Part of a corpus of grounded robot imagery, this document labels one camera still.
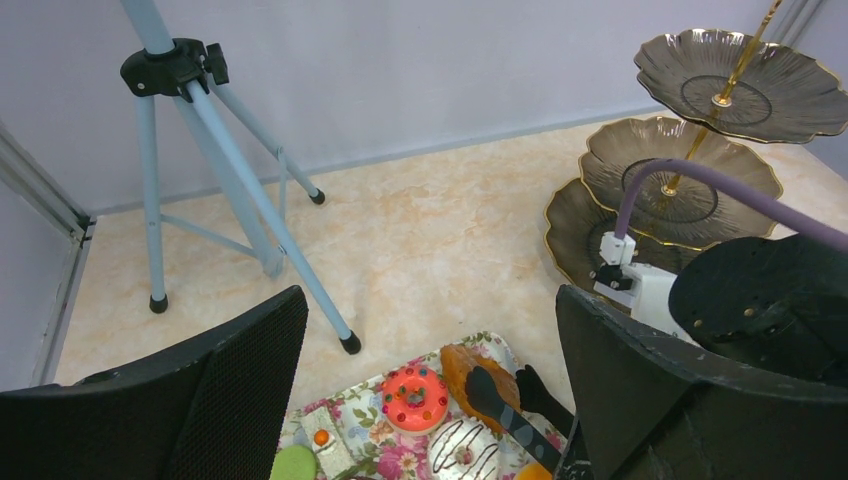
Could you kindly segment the red sprinkled donut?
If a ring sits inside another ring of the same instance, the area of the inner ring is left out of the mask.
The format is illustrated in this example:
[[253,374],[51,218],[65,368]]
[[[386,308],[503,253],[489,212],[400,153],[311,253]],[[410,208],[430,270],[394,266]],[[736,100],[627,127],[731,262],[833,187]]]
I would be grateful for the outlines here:
[[437,430],[448,413],[446,383],[426,366],[390,371],[380,385],[382,413],[399,433],[425,436]]

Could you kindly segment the brown croissant pastry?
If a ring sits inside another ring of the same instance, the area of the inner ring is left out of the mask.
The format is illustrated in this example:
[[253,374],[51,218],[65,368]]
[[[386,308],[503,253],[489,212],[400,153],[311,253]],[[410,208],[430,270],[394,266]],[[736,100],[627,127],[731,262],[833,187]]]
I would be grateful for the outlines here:
[[495,360],[465,345],[450,344],[440,349],[440,362],[449,392],[464,413],[500,431],[498,413],[492,417],[479,410],[481,401],[499,396],[517,413],[523,412],[516,378]]

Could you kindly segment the orange fruit tart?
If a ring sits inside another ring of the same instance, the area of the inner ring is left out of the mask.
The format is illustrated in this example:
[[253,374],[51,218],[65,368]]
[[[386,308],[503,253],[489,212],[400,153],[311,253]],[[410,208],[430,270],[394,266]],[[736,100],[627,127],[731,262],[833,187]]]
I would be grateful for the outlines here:
[[552,480],[552,474],[541,464],[530,463],[523,466],[513,480]]

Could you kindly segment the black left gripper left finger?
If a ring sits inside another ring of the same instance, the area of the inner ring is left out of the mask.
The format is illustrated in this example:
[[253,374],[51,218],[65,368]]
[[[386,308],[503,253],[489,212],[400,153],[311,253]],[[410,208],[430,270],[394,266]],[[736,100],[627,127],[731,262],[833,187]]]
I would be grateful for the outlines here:
[[2,477],[268,478],[307,317],[295,285],[75,384],[3,392]]

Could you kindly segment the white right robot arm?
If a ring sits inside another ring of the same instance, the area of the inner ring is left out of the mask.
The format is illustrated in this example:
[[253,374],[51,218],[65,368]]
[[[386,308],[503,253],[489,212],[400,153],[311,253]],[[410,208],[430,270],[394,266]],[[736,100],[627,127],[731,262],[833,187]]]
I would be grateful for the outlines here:
[[803,380],[847,384],[847,255],[801,235],[743,237],[692,260],[669,310],[703,348]]

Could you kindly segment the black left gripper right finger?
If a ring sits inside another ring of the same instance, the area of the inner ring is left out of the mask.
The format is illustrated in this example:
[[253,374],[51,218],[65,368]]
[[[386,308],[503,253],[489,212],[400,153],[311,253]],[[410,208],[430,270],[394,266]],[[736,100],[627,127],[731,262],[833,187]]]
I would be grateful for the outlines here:
[[562,285],[576,415],[598,479],[843,479],[847,392],[740,363]]

